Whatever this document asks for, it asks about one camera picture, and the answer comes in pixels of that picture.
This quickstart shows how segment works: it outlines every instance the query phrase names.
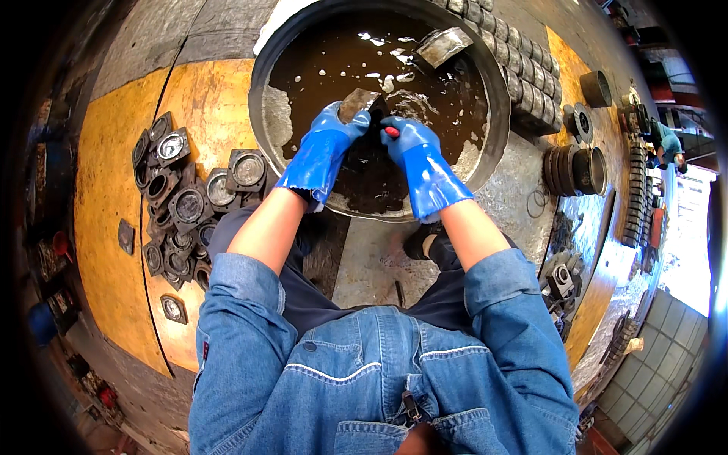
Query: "blue rubber glove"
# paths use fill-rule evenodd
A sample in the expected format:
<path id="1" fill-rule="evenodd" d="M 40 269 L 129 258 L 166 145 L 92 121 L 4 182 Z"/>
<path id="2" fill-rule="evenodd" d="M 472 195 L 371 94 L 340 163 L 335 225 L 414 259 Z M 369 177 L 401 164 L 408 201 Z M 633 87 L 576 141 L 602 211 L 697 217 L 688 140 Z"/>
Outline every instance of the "blue rubber glove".
<path id="1" fill-rule="evenodd" d="M 311 190 L 307 212 L 323 209 L 344 161 L 344 152 L 369 128 L 371 117 L 367 111 L 360 111 L 348 124 L 341 123 L 340 105 L 341 101 L 336 101 L 318 114 L 311 130 L 301 139 L 301 149 L 276 183 L 283 188 Z"/>
<path id="2" fill-rule="evenodd" d="M 443 158 L 440 138 L 430 128 L 397 116 L 387 117 L 381 124 L 400 132 L 398 138 L 390 137 L 384 130 L 379 134 L 389 157 L 407 177 L 412 213 L 421 223 L 434 223 L 440 219 L 438 212 L 443 208 L 473 198 Z"/>

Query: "white piping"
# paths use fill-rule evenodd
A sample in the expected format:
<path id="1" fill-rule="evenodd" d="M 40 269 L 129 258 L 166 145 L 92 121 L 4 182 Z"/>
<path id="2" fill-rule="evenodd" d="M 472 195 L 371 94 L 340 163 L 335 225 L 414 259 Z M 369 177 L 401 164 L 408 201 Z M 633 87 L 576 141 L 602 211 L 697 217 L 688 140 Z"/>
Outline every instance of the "white piping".
<path id="1" fill-rule="evenodd" d="M 316 373 L 316 374 L 318 374 L 318 375 L 321 375 L 321 376 L 325 377 L 326 379 L 330 379 L 330 380 L 332 380 L 332 381 L 340 381 L 340 382 L 342 382 L 342 381 L 346 381 L 347 379 L 351 379 L 351 378 L 353 378 L 354 376 L 358 375 L 358 374 L 359 374 L 359 373 L 361 373 L 361 372 L 362 372 L 363 370 L 365 370 L 366 368 L 369 368 L 369 367 L 371 367 L 372 365 L 379 365 L 379 366 L 381 366 L 381 363 L 379 363 L 379 362 L 372 362 L 372 363 L 367 363 L 367 364 L 366 364 L 366 365 L 364 365 L 364 366 L 363 366 L 362 368 L 359 368 L 359 369 L 358 369 L 358 370 L 356 370 L 356 371 L 355 371 L 354 373 L 351 373 L 350 375 L 348 375 L 348 376 L 347 376 L 347 377 L 345 377 L 345 378 L 335 378 L 335 377 L 333 377 L 333 376 L 329 376 L 329 375 L 328 375 L 328 374 L 326 374 L 326 373 L 321 373 L 321 372 L 320 372 L 320 371 L 318 371 L 318 370 L 315 370 L 315 369 L 313 369 L 313 368 L 311 368 L 311 367 L 309 367 L 309 366 L 305 366 L 305 365 L 302 365 L 302 364 L 300 364 L 300 363 L 289 363 L 289 364 L 288 364 L 288 365 L 286 365 L 286 366 L 285 366 L 285 368 L 283 368 L 283 369 L 284 369 L 284 370 L 288 370 L 288 367 L 289 367 L 289 366 L 298 366 L 298 367 L 301 367 L 301 368 L 305 368 L 305 369 L 307 369 L 308 371 L 311 371 L 311 372 L 313 372 L 313 373 Z"/>
<path id="2" fill-rule="evenodd" d="M 423 355 L 419 356 L 419 358 L 423 358 L 426 355 L 450 354 L 451 352 L 465 351 L 466 349 L 471 349 L 471 348 L 478 348 L 478 349 L 485 349 L 485 350 L 488 349 L 485 346 L 465 346 L 465 347 L 457 347 L 455 349 L 448 349 L 447 351 L 430 351 L 430 352 L 425 352 Z"/>

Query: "dark trousers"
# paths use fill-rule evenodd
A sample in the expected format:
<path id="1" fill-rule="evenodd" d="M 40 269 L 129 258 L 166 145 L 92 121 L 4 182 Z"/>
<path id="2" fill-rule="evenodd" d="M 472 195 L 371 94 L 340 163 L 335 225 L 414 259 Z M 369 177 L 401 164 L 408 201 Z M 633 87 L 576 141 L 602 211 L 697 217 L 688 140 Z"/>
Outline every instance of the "dark trousers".
<path id="1" fill-rule="evenodd" d="M 213 265 L 215 254 L 227 251 L 235 234 L 257 207 L 249 205 L 222 217 L 207 247 Z M 512 248 L 516 248 L 508 236 L 506 240 Z M 444 230 L 432 243 L 430 258 L 438 265 L 440 275 L 419 301 L 404 313 L 436 327 L 471 333 L 472 320 L 464 302 L 465 272 Z M 299 338 L 314 327 L 354 312 L 341 309 L 326 298 L 304 276 L 303 268 L 304 255 L 298 242 L 294 242 L 280 272 L 280 282 L 285 289 L 283 317 L 296 328 Z"/>

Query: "zipper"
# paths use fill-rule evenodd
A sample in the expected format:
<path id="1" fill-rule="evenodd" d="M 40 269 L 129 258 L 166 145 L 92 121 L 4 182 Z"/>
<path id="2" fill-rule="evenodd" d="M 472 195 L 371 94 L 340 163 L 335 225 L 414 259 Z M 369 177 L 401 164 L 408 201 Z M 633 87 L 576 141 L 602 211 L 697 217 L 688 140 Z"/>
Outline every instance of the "zipper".
<path id="1" fill-rule="evenodd" d="M 419 413 L 417 402 L 414 400 L 412 392 L 405 390 L 402 392 L 402 403 L 405 405 L 405 413 L 407 414 L 407 428 L 412 427 L 422 421 L 422 414 Z"/>

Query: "sleeve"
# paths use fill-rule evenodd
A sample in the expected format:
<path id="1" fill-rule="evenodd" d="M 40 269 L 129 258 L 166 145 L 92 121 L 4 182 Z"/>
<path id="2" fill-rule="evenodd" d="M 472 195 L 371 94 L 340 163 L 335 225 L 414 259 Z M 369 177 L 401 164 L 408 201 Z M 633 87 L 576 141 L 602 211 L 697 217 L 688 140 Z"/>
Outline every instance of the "sleeve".
<path id="1" fill-rule="evenodd" d="M 540 294 L 534 265 L 516 248 L 484 258 L 465 275 L 474 333 L 508 384 L 542 414 L 576 425 L 566 350 Z"/>
<path id="2" fill-rule="evenodd" d="M 215 256 L 197 324 L 191 454 L 245 443 L 296 343 L 296 329 L 282 316 L 284 303 L 269 267 L 240 254 Z"/>

